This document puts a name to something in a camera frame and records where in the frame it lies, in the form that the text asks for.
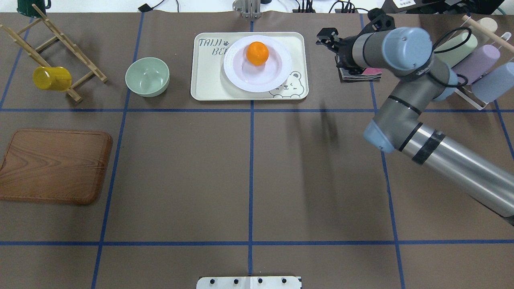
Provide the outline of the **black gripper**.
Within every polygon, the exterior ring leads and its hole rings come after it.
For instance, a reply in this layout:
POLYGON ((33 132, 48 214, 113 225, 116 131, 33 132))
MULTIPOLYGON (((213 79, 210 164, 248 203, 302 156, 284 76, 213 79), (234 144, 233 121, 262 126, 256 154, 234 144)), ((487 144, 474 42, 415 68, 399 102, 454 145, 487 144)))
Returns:
POLYGON ((336 54, 337 68, 345 69, 350 75, 359 74, 359 66, 352 55, 354 43, 358 35, 342 38, 336 28, 322 28, 316 37, 318 39, 316 41, 317 45, 324 45, 329 51, 336 54))

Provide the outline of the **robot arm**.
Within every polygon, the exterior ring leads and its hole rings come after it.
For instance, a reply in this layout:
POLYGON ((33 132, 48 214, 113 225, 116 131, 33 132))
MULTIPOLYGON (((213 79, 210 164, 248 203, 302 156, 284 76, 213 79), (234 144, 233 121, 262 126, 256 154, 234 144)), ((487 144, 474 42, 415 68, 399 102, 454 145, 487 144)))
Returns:
POLYGON ((316 44, 336 53, 339 68, 358 73, 382 68, 399 79, 365 129, 368 142, 384 153, 397 150, 432 168, 513 223, 513 175, 418 120, 430 102, 444 100, 458 83, 450 66, 434 56, 429 33, 419 27, 365 28, 340 38, 336 28, 322 28, 317 39, 316 44))

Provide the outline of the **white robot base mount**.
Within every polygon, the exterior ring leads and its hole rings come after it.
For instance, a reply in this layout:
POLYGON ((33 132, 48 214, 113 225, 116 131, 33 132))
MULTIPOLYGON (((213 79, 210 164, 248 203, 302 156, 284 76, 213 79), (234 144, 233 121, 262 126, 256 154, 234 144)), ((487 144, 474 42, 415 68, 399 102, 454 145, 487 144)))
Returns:
POLYGON ((241 276, 202 277, 197 289, 302 289, 302 280, 296 276, 241 276))

